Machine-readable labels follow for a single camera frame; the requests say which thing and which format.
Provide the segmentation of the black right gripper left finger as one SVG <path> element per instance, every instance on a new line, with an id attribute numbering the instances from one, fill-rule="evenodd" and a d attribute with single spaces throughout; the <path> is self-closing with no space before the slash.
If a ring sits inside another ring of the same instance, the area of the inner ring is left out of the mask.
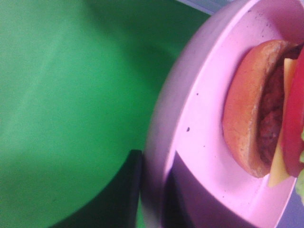
<path id="1" fill-rule="evenodd" d="M 141 186 L 143 156 L 131 150 L 104 189 L 54 228 L 134 228 Z"/>

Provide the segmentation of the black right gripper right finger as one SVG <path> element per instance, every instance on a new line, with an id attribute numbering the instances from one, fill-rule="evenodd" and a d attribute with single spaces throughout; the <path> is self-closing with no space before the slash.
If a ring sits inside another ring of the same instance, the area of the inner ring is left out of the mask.
<path id="1" fill-rule="evenodd" d="M 277 210 L 267 196 L 265 178 L 243 171 L 226 152 L 174 152 L 168 180 L 179 212 L 171 218 L 187 228 L 275 228 Z"/>

